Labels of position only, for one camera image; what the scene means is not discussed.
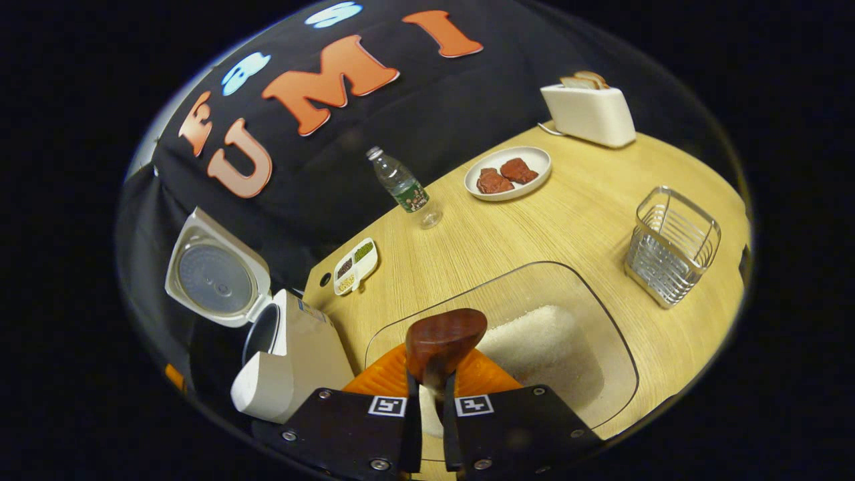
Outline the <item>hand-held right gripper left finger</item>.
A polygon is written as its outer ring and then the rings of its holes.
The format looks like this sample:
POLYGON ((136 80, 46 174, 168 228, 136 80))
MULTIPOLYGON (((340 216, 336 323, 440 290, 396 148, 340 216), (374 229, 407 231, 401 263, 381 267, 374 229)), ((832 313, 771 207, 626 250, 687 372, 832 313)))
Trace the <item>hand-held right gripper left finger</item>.
POLYGON ((400 344, 344 389, 319 387, 281 424, 254 421, 256 441, 318 476, 402 480, 421 472, 419 385, 400 344))

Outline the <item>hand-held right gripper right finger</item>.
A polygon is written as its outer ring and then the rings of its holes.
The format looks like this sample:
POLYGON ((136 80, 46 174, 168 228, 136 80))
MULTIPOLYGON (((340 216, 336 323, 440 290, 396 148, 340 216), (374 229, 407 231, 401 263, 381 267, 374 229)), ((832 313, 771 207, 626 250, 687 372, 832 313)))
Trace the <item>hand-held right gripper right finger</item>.
POLYGON ((552 387, 522 385, 478 350, 446 381, 443 427, 458 480, 552 480, 605 448, 552 387))

